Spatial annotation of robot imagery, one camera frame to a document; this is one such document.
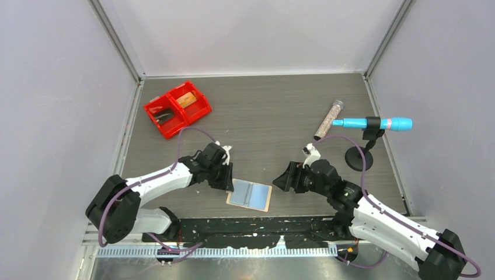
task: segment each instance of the red bin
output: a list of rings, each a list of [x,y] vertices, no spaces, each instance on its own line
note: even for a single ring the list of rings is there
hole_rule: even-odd
[[[170,139],[188,125],[211,112],[206,97],[189,80],[144,106],[158,131]]]

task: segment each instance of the white wall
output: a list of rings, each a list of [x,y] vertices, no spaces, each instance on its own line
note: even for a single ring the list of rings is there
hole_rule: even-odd
[[[135,84],[87,1],[0,6],[1,278],[66,280]]]
[[[363,72],[402,0],[103,2],[135,64],[169,76]]]
[[[413,210],[460,235],[479,279],[495,275],[493,11],[417,0],[371,78],[383,116],[414,119],[413,133],[388,135]]]

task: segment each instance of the black stand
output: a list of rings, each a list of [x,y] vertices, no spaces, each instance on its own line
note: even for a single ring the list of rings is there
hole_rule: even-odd
[[[384,135],[385,130],[380,129],[381,119],[379,117],[367,117],[366,119],[368,125],[362,132],[362,139],[368,140],[368,143],[365,148],[361,147],[361,149],[366,158],[366,170],[368,170],[373,165],[373,155],[369,150],[375,146],[377,139]],[[356,147],[347,150],[345,159],[350,168],[355,171],[362,171],[362,157]]]

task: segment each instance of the test tube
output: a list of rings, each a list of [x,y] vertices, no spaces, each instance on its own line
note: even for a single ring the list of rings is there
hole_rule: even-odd
[[[342,111],[342,109],[344,109],[344,103],[340,100],[335,100],[335,102],[332,105],[332,108],[328,112],[328,115],[326,115],[322,124],[316,131],[315,136],[313,136],[315,140],[320,140],[323,137],[325,137],[326,133],[332,126],[332,121],[337,118],[337,116],[339,115],[340,111]]]

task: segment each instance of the blue marker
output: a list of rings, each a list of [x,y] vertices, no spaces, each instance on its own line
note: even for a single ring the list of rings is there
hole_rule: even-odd
[[[346,128],[367,128],[368,120],[365,118],[344,118],[333,120],[332,125]],[[380,129],[393,131],[407,131],[413,128],[413,120],[410,118],[383,118],[380,121]]]

